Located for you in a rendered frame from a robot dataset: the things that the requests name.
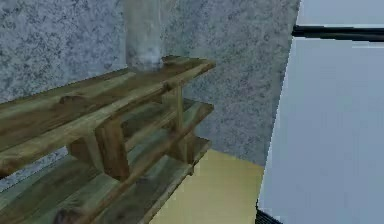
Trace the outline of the brown wooden shelf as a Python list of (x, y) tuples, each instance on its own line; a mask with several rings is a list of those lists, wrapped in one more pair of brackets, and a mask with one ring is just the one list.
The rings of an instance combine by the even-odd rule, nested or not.
[(210, 147), (214, 107), (183, 87), (214, 61), (166, 56), (0, 104), (0, 180), (68, 153), (0, 190), (0, 224), (149, 224)]

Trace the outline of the pale grey fridge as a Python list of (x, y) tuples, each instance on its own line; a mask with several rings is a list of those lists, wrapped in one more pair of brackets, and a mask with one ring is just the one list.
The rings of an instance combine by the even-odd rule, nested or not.
[(282, 224), (384, 224), (384, 43), (293, 40), (258, 207)]

